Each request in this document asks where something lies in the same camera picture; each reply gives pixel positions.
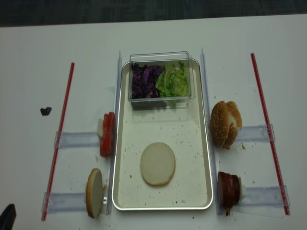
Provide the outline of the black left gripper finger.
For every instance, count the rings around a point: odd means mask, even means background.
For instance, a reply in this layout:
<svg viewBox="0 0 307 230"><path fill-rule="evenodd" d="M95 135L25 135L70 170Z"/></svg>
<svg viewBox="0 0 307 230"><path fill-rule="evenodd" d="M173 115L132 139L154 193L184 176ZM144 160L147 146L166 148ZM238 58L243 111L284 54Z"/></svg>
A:
<svg viewBox="0 0 307 230"><path fill-rule="evenodd" d="M15 219L15 204L9 204L0 216L0 230L12 230Z"/></svg>

